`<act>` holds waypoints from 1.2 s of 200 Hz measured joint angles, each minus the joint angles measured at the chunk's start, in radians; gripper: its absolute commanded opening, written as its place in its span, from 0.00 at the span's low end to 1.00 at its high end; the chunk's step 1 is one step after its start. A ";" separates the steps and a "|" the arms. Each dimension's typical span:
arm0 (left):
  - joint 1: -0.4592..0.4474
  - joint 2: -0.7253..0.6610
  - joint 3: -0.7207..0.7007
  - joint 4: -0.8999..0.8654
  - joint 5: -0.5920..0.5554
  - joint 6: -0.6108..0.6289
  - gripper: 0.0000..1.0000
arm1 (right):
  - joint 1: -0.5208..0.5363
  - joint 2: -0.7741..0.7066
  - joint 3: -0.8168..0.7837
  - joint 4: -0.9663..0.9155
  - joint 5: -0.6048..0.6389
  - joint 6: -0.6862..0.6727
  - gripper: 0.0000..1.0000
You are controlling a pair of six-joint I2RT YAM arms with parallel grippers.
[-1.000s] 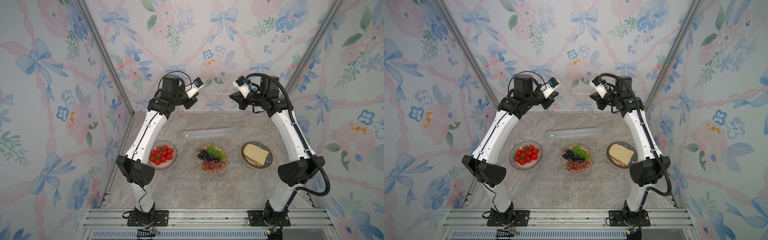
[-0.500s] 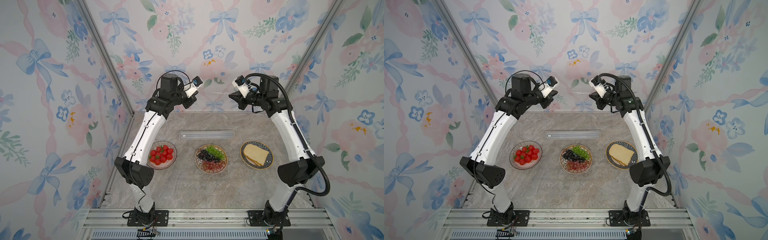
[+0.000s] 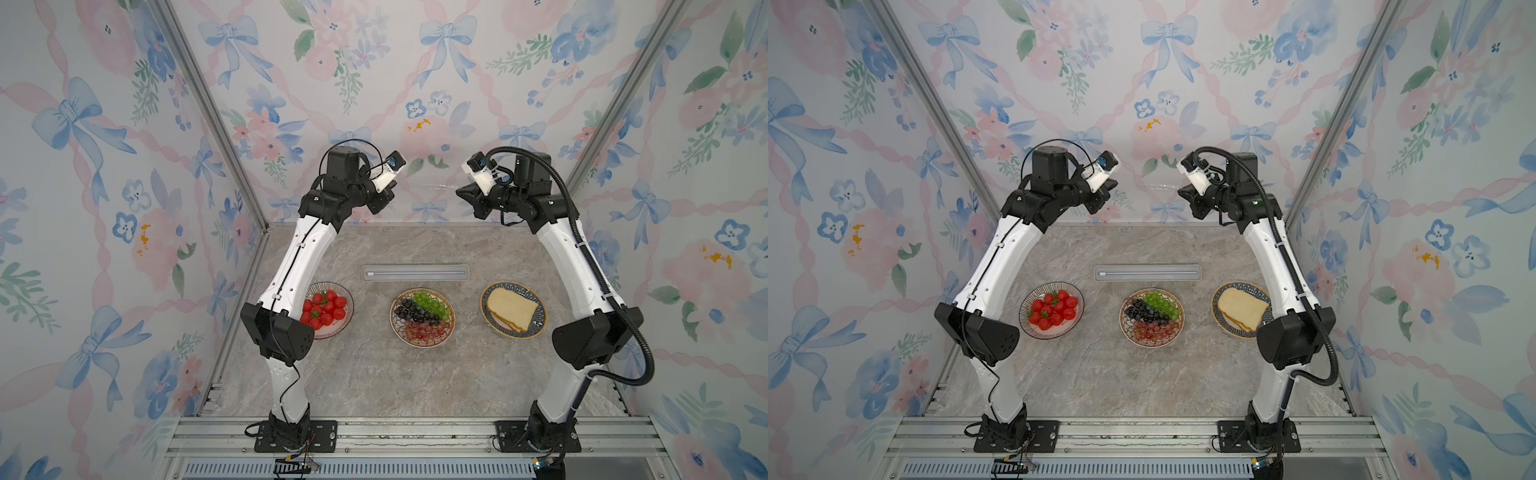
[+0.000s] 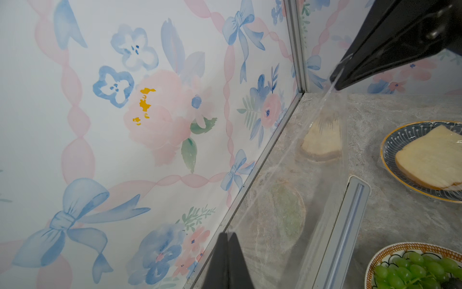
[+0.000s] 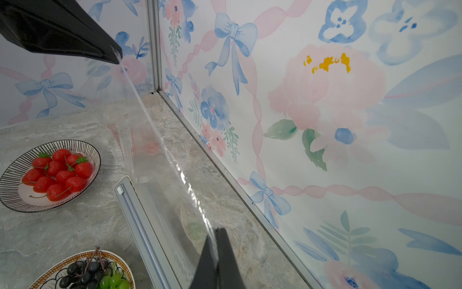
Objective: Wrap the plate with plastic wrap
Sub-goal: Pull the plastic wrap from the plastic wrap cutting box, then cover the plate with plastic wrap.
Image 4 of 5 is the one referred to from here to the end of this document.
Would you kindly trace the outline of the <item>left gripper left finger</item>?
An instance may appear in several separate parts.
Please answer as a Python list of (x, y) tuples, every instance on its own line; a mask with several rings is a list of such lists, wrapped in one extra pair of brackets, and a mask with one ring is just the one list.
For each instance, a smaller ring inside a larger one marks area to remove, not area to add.
[(210, 265), (202, 289), (229, 288), (229, 247), (228, 236), (220, 233), (215, 245)]

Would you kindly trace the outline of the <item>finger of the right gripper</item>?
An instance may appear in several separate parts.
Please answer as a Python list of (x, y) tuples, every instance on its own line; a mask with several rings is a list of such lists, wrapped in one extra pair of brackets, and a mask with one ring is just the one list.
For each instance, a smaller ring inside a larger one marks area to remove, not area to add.
[(330, 80), (343, 90), (444, 49), (462, 53), (461, 1), (375, 1)]

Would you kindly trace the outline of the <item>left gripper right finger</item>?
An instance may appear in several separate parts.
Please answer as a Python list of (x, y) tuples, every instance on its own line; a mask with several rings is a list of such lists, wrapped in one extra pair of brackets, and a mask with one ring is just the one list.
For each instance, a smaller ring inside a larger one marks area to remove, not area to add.
[(228, 239), (228, 288), (254, 289), (245, 258), (236, 233)]

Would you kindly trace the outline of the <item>plastic wrap dispenser box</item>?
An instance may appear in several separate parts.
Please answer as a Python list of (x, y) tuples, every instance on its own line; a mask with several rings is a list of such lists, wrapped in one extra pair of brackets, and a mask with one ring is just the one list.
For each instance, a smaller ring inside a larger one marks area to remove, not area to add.
[(348, 272), (371, 187), (357, 176), (349, 179), (340, 212), (319, 265), (314, 289), (341, 289)]

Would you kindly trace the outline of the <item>patterned fruit plate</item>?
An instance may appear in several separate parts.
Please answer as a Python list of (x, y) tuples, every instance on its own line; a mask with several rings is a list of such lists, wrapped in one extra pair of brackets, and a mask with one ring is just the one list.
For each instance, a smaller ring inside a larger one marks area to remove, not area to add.
[(461, 287), (461, 253), (427, 243), (396, 243), (379, 250), (365, 275), (366, 289)]

